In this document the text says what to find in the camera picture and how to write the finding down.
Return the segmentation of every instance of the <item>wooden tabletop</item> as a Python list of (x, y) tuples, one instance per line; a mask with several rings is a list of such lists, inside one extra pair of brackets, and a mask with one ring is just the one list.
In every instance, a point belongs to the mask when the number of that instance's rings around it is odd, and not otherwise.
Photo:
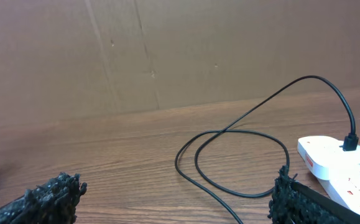
[[(353, 109), (360, 143), (360, 88), (343, 91)], [(0, 128), (0, 206), (61, 171), (80, 173), (88, 191), (77, 223), (235, 223), (213, 198), (174, 169), (177, 151), (194, 135), (221, 129), (263, 99)], [(290, 175), (324, 194), (297, 152), (297, 139), (343, 139), (349, 120), (331, 92), (281, 95), (236, 125), (270, 134), (289, 149)], [(269, 197), (239, 198), (207, 184), (195, 170), (197, 140), (180, 168), (219, 195), (244, 223), (270, 223)], [(200, 167), (217, 183), (243, 193), (270, 189), (285, 154), (275, 142), (224, 134), (200, 155)]]

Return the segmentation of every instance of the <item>cardboard panel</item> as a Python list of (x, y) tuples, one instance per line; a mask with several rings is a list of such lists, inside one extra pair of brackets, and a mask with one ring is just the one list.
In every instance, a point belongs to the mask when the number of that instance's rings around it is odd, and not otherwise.
[(349, 34), (360, 2), (350, 2), (137, 1), (160, 107), (267, 96), (304, 75), (360, 85), (360, 37)]
[(114, 112), (84, 1), (0, 0), (0, 126)]
[(89, 1), (119, 112), (158, 108), (151, 61), (134, 1)]

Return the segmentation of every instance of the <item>power strip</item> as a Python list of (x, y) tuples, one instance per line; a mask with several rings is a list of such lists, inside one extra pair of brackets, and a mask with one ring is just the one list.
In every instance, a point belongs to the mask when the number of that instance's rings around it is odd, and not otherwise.
[(328, 136), (298, 140), (298, 153), (326, 193), (338, 204), (360, 214), (360, 145), (343, 151), (343, 141)]

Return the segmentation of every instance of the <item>white power adapter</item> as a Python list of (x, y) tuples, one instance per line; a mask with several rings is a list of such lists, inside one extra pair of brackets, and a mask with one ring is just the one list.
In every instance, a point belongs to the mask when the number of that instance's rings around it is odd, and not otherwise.
[(360, 214), (360, 145), (343, 151), (343, 141), (328, 136), (298, 140), (298, 153), (332, 200)]

